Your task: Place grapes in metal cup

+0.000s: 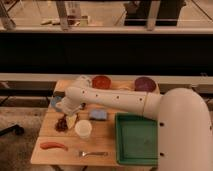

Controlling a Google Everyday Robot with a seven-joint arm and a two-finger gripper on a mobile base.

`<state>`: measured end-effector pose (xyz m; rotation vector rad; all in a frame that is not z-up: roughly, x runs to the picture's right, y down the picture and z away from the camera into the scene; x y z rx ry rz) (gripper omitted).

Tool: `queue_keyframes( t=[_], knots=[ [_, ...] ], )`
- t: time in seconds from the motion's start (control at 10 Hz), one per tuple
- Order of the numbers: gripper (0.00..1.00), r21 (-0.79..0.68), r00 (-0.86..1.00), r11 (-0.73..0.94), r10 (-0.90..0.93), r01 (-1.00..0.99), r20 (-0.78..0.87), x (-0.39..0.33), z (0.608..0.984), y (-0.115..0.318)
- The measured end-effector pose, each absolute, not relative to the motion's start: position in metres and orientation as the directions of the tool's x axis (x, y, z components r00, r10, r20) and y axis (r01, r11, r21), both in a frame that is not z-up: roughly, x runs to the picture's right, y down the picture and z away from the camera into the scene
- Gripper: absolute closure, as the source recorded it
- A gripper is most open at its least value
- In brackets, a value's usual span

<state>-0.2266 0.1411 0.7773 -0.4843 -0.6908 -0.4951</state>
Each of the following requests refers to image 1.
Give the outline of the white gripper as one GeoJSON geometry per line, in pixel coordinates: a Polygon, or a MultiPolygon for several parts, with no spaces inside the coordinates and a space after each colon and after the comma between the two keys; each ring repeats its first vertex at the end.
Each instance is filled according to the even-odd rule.
{"type": "Polygon", "coordinates": [[[82,109],[82,105],[80,103],[74,103],[68,98],[63,98],[56,104],[56,107],[68,116],[73,116],[82,109]]]}

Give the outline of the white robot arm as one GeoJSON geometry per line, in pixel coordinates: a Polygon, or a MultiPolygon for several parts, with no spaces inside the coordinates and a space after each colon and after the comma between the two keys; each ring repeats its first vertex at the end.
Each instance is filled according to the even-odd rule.
{"type": "Polygon", "coordinates": [[[213,126],[196,92],[175,88],[165,94],[101,90],[80,76],[65,89],[59,108],[68,115],[83,103],[139,114],[158,122],[158,171],[213,171],[213,126]]]}

